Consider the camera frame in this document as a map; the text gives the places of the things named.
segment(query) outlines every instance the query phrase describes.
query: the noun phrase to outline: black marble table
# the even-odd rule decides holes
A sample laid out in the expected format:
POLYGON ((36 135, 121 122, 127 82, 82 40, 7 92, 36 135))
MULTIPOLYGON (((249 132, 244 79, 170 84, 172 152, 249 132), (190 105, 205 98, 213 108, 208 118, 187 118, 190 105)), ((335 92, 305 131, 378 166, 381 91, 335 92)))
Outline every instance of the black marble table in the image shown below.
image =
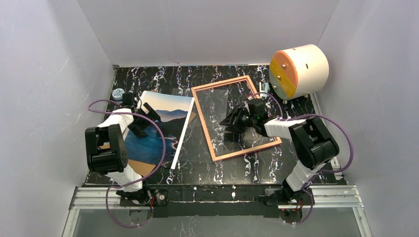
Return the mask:
MULTIPOLYGON (((118 68, 113 89, 122 88, 141 94, 153 90, 164 94, 192 96, 191 88, 215 81, 249 75, 256 88, 259 82, 269 81, 268 66, 191 66, 191 67, 135 67, 118 68)), ((225 93, 227 108, 233 107, 248 91, 236 87, 216 88, 225 93)), ((270 103, 271 115, 278 115, 276 105, 270 103)), ((286 105, 281 103, 284 117, 295 117, 315 113, 309 98, 299 97, 286 105)), ((193 112, 197 114, 196 105, 193 112)), ((178 166, 175 170, 160 168, 147 179, 149 185, 271 185, 281 184, 292 172, 297 157, 290 140, 282 139, 282 144, 273 148, 250 153, 219 162, 212 162, 204 137, 201 122, 196 116, 189 123, 183 141, 178 166)), ((319 174, 314 184, 344 184, 333 174, 319 174)), ((112 182, 106 176, 89 173, 85 185, 109 185, 112 182)))

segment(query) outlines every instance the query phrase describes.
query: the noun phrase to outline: picture frame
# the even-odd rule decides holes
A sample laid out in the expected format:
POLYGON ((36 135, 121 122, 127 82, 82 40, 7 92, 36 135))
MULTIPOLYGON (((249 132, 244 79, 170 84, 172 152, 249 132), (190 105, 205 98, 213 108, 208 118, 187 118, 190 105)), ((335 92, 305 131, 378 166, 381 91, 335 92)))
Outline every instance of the picture frame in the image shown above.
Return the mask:
POLYGON ((233 157, 238 157, 238 156, 241 156, 241 155, 245 155, 247 153, 256 152, 256 151, 260 151, 260 150, 267 149, 267 148, 270 148, 270 147, 278 146, 282 143, 282 141, 279 137, 275 137, 274 138, 275 141, 267 143, 267 144, 247 148, 247 149, 244 149, 244 150, 241 150, 241 151, 232 152, 232 153, 221 155, 221 156, 217 156, 215 154, 215 150, 212 146, 210 134, 208 133, 207 125, 205 123, 205 118, 204 118, 204 115, 202 113, 201 105, 200 105, 198 97, 197 97, 197 92, 212 89, 212 88, 217 88, 217 87, 221 87, 221 86, 225 86, 225 85, 230 85, 230 84, 234 84, 234 83, 238 83, 238 82, 246 82, 249 85, 249 88, 250 88, 252 94, 257 93, 256 88, 253 85, 253 83, 251 81, 251 78, 249 76, 243 76, 243 77, 238 77, 238 78, 233 78, 233 79, 228 79, 228 80, 217 81, 217 82, 213 82, 213 83, 209 83, 209 84, 205 84, 205 85, 195 86, 195 87, 192 87, 192 89, 191 89, 192 94, 195 98, 195 104, 197 106, 198 116, 199 116, 199 119, 201 120, 202 128, 204 130, 205 139, 207 141, 207 145, 208 145, 208 148, 209 148, 209 153, 211 155, 212 161, 214 161, 214 162, 229 159, 229 158, 233 158, 233 157))

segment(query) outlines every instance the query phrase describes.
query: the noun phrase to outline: gray wall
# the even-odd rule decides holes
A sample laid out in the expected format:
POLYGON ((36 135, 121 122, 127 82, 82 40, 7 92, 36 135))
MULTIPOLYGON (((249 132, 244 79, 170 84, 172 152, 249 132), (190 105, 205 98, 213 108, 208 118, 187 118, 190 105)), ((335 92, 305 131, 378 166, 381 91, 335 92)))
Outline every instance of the gray wall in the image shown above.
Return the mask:
POLYGON ((354 140, 345 175, 375 236, 419 233, 418 12, 413 0, 341 1, 318 44, 330 64, 320 105, 354 140))
POLYGON ((1 236, 61 236, 112 65, 76 0, 0 5, 1 236))
POLYGON ((112 64, 269 63, 317 44, 338 0, 79 0, 112 64))

